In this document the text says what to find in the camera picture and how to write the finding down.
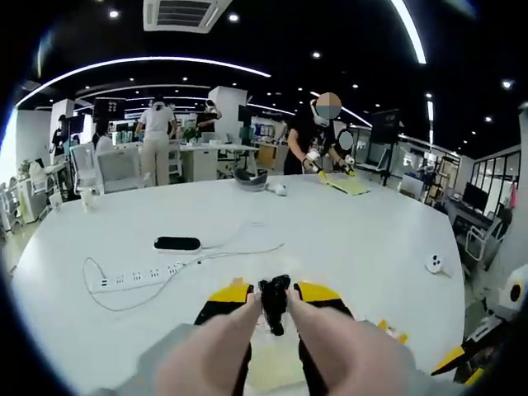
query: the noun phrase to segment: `ceiling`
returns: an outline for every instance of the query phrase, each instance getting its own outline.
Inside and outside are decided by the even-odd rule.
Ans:
[[[236,83],[253,96],[252,103],[289,112],[299,109],[301,101],[306,105],[311,91],[336,93],[344,107],[367,121],[373,112],[398,108],[404,133],[427,141],[425,95],[429,92],[435,106],[436,145],[479,158],[518,144],[516,108],[528,100],[526,76],[521,74],[528,65],[518,56],[521,37],[516,35],[521,17],[507,7],[508,1],[492,6],[472,1],[474,16],[453,6],[467,4],[465,0],[404,1],[427,64],[417,62],[391,0],[332,0],[326,7],[305,0],[233,0],[207,35],[144,32],[143,0],[85,0],[50,30],[41,75],[33,68],[30,80],[46,83],[89,64],[142,56],[213,59],[271,77],[179,61],[116,64],[57,82],[24,102],[21,109],[123,87],[129,89],[103,96],[207,97],[207,88],[137,86],[181,84],[212,89]],[[116,19],[109,18],[113,9],[120,12]],[[230,12],[240,16],[238,23],[229,21]],[[499,25],[505,17],[511,23]],[[314,51],[321,54],[320,59],[311,56]],[[503,79],[514,81],[511,90],[503,89]],[[26,94],[20,90],[15,100]],[[84,100],[93,102],[97,96]],[[186,99],[174,99],[174,103],[200,104]],[[139,108],[148,101],[129,104]],[[486,116],[493,121],[485,122]],[[362,125],[347,113],[341,117]]]

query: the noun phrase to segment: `power strip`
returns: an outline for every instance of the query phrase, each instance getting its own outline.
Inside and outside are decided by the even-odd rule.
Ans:
[[[163,285],[185,267],[185,262],[178,262],[177,264],[170,264],[167,267],[152,268],[146,271],[134,271],[127,274],[108,276],[106,278],[93,281],[90,284],[90,291],[93,294],[98,294],[137,289],[139,287],[151,285]]]

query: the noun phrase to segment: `white table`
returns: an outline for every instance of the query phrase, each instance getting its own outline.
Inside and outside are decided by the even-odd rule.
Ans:
[[[51,212],[23,252],[12,287],[28,329],[56,370],[83,394],[115,388],[135,373],[144,351],[179,323],[193,323],[207,298],[234,277],[256,285],[288,273],[292,281],[332,287],[358,320],[386,319],[406,332],[417,367],[433,371],[464,331],[463,275],[447,217],[376,184],[369,194],[352,197],[318,184],[315,176],[271,179],[287,186],[287,197],[242,191],[233,180],[204,181],[102,196],[91,214],[79,201]],[[244,229],[215,251],[285,246],[190,266],[138,309],[108,312],[83,285],[86,257],[107,273],[148,270],[193,258],[154,251],[159,236],[196,236],[213,244],[255,221],[265,225]],[[437,253],[453,266],[451,278],[424,268]],[[95,276],[88,267],[88,277]],[[123,308],[158,287],[97,298]]]

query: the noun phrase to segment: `computer monitor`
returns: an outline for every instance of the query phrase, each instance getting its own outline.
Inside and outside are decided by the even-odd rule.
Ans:
[[[488,193],[479,189],[471,183],[466,183],[462,201],[473,209],[484,212],[488,203]]]

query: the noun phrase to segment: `white cable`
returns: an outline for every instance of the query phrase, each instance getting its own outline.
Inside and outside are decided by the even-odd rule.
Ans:
[[[258,222],[258,221],[253,221],[251,223],[248,223],[248,222],[243,222],[241,223],[238,228],[236,229],[236,231],[229,237],[227,238],[226,240],[224,240],[222,243],[216,243],[214,245],[202,245],[202,249],[215,249],[215,248],[221,248],[225,245],[227,245],[229,242],[231,242],[234,237],[236,237],[240,231],[246,226],[246,225],[251,225],[252,227],[261,227],[262,225],[264,225],[264,223],[261,223],[261,222]]]
[[[102,307],[102,308],[104,308],[104,309],[106,309],[108,311],[111,311],[111,312],[124,312],[124,311],[130,311],[131,309],[134,309],[134,308],[138,308],[138,307],[140,307],[143,304],[147,304],[150,300],[155,299],[162,292],[162,290],[165,288],[165,286],[167,286],[169,284],[169,282],[172,280],[172,278],[174,278],[174,276],[178,275],[182,271],[183,268],[187,268],[191,264],[194,264],[196,262],[201,263],[204,260],[212,260],[212,259],[220,258],[220,257],[245,256],[245,255],[250,255],[250,254],[265,254],[265,253],[274,252],[275,250],[278,250],[278,249],[282,248],[283,246],[284,246],[284,243],[282,243],[279,246],[274,247],[272,249],[262,250],[262,251],[258,251],[258,252],[223,252],[223,253],[219,252],[219,253],[208,254],[208,255],[205,255],[205,256],[201,256],[201,257],[195,258],[195,259],[191,260],[190,262],[183,263],[183,267],[180,269],[180,271],[175,272],[174,274],[172,274],[171,277],[167,280],[167,282],[165,282],[162,285],[162,287],[160,287],[156,291],[156,293],[154,293],[153,295],[148,297],[146,300],[144,300],[144,301],[142,301],[140,303],[137,303],[135,305],[132,305],[130,307],[126,307],[126,308],[113,309],[113,308],[107,307],[106,305],[104,305],[103,303],[101,303],[99,300],[97,300],[94,297],[93,293],[90,291],[90,287],[88,286],[87,279],[86,279],[86,271],[85,271],[85,269],[86,269],[87,261],[90,260],[91,262],[93,262],[97,266],[97,268],[99,269],[101,274],[104,277],[105,277],[105,275],[104,275],[104,272],[103,272],[101,266],[99,266],[99,264],[97,264],[97,262],[91,257],[88,257],[84,261],[84,265],[82,266],[82,278],[84,280],[84,287],[86,287],[86,290],[87,290],[88,294],[90,295],[90,297],[92,297],[93,301],[97,305],[99,305],[100,307]]]

